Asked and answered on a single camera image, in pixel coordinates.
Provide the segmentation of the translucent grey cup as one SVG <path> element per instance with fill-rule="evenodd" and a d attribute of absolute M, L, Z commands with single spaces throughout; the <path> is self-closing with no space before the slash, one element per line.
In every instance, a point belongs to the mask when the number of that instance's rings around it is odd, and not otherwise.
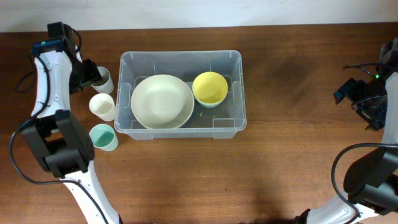
<path fill-rule="evenodd" d="M 98 93 L 111 94 L 114 90 L 114 84 L 111 78 L 111 74 L 105 67 L 97 67 L 102 80 L 95 82 L 91 87 Z"/>

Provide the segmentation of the small yellow bowl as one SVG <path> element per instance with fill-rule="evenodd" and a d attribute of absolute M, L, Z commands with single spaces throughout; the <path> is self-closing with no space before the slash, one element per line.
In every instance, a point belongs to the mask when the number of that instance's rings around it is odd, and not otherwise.
<path fill-rule="evenodd" d="M 204 72 L 194 79 L 192 91 L 195 98 L 226 98 L 228 83 L 219 73 Z"/>

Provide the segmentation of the small mint green bowl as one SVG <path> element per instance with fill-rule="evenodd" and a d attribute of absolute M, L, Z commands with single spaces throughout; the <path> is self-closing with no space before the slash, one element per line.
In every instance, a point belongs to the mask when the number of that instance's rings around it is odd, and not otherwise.
<path fill-rule="evenodd" d="M 221 104 L 221 102 L 217 102 L 217 103 L 204 103 L 199 101 L 199 104 L 201 104 L 202 106 L 204 106 L 205 108 L 215 108 L 217 106 L 219 106 Z"/>

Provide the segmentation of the small white bowl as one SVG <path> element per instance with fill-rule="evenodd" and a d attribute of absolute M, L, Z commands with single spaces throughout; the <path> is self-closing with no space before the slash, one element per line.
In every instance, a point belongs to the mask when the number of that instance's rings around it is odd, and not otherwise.
<path fill-rule="evenodd" d="M 224 101 L 225 97 L 195 98 L 195 99 L 200 105 L 204 106 L 205 108 L 215 108 Z"/>

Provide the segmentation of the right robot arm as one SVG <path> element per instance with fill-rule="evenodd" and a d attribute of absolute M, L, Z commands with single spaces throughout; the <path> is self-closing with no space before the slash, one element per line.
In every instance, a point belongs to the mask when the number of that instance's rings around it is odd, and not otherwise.
<path fill-rule="evenodd" d="M 349 79 L 333 94 L 335 103 L 344 98 L 364 119 L 368 129 L 382 129 L 380 143 L 359 143 L 343 149 L 333 161 L 331 183 L 336 192 L 321 207 L 307 209 L 294 223 L 359 223 L 366 218 L 397 211 L 397 40 L 382 45 L 373 64 L 371 80 Z M 346 171 L 343 191 L 336 184 L 338 161 L 350 150 L 371 147 Z"/>

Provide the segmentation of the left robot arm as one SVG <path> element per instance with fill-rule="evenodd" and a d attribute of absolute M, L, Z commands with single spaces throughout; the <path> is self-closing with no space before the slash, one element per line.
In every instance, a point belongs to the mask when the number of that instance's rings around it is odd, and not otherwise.
<path fill-rule="evenodd" d="M 96 64 L 81 57 L 79 33 L 63 22 L 47 26 L 48 39 L 30 52 L 37 96 L 30 118 L 16 131 L 41 168 L 54 180 L 28 179 L 36 185 L 64 185 L 88 223 L 121 223 L 95 173 L 93 142 L 70 109 L 70 95 L 102 79 Z"/>

